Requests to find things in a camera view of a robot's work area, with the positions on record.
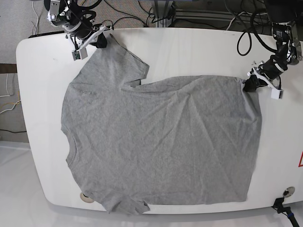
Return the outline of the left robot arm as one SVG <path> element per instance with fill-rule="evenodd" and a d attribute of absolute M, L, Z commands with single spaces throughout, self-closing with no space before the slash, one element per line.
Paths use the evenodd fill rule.
<path fill-rule="evenodd" d="M 297 36 L 296 22 L 303 12 L 299 0 L 265 0 L 264 9 L 256 9 L 250 16 L 250 26 L 260 44 L 272 52 L 269 60 L 261 61 L 248 72 L 249 79 L 245 81 L 243 90 L 254 92 L 259 87 L 271 88 L 271 97 L 281 99 L 281 74 L 288 70 L 288 65 L 296 65 L 303 60 L 302 47 Z M 276 41 L 276 49 L 269 47 L 258 35 L 254 18 L 266 13 L 272 28 L 272 36 Z"/>

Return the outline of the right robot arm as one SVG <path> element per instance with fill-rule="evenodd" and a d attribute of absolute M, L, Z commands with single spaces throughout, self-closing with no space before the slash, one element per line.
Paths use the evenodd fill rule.
<path fill-rule="evenodd" d="M 88 56 L 88 45 L 99 49 L 107 47 L 107 36 L 113 31 L 113 26 L 94 23 L 97 13 L 93 9 L 100 3 L 98 0 L 92 5 L 81 6 L 76 0 L 44 1 L 47 20 L 52 26 L 62 27 L 67 32 L 66 38 L 73 45 L 71 53 L 75 61 Z"/>

